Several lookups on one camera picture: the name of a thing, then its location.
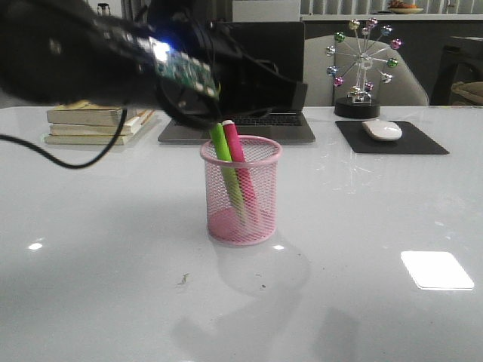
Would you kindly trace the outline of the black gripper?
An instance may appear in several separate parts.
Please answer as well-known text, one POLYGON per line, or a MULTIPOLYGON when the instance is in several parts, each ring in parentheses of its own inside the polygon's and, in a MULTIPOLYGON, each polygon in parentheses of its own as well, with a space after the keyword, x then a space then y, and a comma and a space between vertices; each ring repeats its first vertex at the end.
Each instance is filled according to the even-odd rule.
POLYGON ((188 127, 210 128, 240 115, 301 109, 307 85, 255 58, 232 36, 227 22, 202 18, 195 1, 152 1, 147 24, 155 57, 160 107, 188 127))

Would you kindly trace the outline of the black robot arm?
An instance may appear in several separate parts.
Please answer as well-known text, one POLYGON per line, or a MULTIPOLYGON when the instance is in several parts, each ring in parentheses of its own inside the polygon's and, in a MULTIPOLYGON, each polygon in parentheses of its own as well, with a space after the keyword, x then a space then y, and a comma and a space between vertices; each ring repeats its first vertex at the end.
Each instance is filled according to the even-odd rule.
POLYGON ((146 19, 101 16, 83 1, 1 3, 1 86, 22 100, 52 105, 161 109, 187 127, 300 109, 307 86, 252 57, 203 1, 152 1, 146 19), (206 63, 220 87, 213 99, 163 76, 151 41, 206 63))

